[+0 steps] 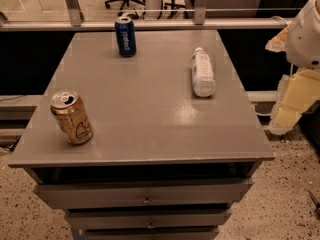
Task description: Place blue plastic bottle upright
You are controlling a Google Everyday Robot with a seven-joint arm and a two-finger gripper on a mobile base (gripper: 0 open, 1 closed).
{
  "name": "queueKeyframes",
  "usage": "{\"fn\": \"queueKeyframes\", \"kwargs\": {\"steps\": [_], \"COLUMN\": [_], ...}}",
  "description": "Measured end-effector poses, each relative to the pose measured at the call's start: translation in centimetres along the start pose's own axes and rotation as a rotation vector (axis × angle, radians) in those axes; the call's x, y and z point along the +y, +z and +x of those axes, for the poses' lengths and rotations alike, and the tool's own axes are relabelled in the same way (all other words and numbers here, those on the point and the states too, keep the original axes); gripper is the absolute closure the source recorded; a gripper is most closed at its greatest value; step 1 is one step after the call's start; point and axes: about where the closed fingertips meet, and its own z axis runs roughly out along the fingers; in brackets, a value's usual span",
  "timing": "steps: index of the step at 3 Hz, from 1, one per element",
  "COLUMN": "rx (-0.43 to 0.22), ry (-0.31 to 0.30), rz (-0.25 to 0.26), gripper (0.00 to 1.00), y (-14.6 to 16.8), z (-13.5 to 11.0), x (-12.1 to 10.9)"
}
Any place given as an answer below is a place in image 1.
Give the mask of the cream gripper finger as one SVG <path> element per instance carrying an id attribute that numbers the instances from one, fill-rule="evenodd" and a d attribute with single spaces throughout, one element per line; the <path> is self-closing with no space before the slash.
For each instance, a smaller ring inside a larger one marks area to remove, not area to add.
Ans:
<path id="1" fill-rule="evenodd" d="M 288 28 L 285 27 L 267 42 L 265 49 L 271 52 L 285 52 L 287 50 L 287 35 Z"/>
<path id="2" fill-rule="evenodd" d="M 269 131 L 275 135 L 291 131 L 302 114 L 319 99 L 319 69 L 299 68 L 292 76 L 284 75 L 278 84 Z"/>

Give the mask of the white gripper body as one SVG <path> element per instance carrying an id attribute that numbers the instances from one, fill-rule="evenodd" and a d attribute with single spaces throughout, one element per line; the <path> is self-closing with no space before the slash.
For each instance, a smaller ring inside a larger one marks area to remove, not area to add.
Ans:
<path id="1" fill-rule="evenodd" d="M 308 69 L 320 69 L 320 0 L 309 0 L 289 25 L 287 60 Z"/>

